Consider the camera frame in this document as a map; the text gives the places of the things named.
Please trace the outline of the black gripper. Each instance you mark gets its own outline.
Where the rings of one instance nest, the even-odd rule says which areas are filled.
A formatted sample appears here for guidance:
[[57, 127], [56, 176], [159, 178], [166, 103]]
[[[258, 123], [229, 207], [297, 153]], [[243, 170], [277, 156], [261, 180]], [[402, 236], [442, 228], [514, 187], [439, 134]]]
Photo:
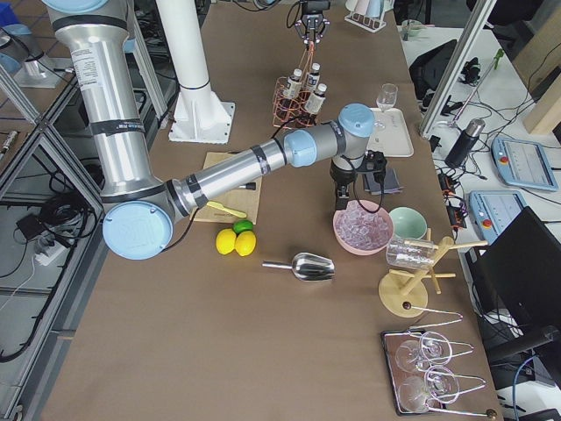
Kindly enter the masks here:
[[351, 182], [348, 184], [343, 184], [341, 182], [335, 182], [335, 210], [344, 211], [347, 209], [347, 205], [351, 200], [351, 193], [354, 192], [355, 183]]
[[296, 20], [295, 29], [300, 36], [323, 36], [330, 21], [319, 13], [304, 13]]

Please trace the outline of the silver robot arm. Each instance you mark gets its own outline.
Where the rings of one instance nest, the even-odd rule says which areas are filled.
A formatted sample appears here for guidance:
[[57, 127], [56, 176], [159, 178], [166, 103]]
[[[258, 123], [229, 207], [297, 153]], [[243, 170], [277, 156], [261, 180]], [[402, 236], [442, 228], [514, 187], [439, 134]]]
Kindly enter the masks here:
[[189, 175], [163, 182], [150, 168], [125, 58], [132, 38], [129, 1], [49, 1], [58, 41], [71, 53], [102, 165], [103, 237], [116, 254], [144, 260], [169, 246], [174, 224], [208, 201], [286, 165], [331, 160], [336, 168], [360, 165], [373, 133], [365, 105], [345, 106], [337, 119], [292, 131]]

